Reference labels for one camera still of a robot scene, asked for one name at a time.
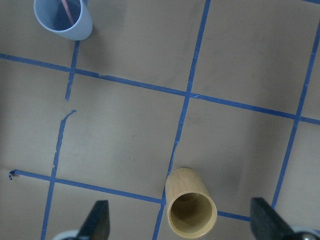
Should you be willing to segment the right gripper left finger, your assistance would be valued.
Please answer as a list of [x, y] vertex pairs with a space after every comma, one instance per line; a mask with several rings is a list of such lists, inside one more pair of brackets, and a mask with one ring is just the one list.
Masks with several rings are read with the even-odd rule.
[[76, 240], [107, 240], [110, 236], [108, 200], [97, 200], [81, 226]]

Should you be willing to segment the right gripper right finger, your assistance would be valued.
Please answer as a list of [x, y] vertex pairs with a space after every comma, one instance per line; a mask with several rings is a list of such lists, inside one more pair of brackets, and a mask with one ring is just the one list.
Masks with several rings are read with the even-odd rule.
[[250, 229], [256, 240], [299, 240], [300, 234], [262, 198], [250, 200]]

